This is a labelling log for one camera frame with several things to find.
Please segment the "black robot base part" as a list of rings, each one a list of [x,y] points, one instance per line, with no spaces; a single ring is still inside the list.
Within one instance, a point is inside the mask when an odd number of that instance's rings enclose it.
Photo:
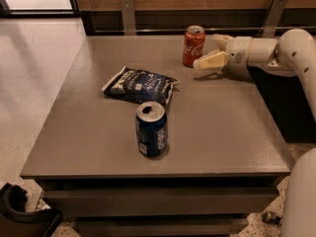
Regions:
[[[55,208],[26,212],[27,192],[6,183],[0,190],[0,237],[50,237],[63,220]]]

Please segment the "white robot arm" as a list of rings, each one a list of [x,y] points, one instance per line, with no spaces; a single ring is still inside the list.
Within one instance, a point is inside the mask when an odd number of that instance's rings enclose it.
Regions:
[[[256,67],[298,81],[316,119],[316,43],[306,31],[292,29],[280,38],[216,35],[216,49],[194,60],[195,69]],[[280,237],[316,237],[316,148],[294,164],[287,183]]]

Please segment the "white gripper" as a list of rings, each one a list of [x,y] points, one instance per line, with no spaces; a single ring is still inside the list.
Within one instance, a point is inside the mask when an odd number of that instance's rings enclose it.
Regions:
[[[230,69],[243,70],[248,65],[249,51],[252,44],[251,37],[232,38],[229,35],[214,34],[213,40],[219,50],[214,50],[207,55],[196,59],[194,69],[218,69],[226,64]]]

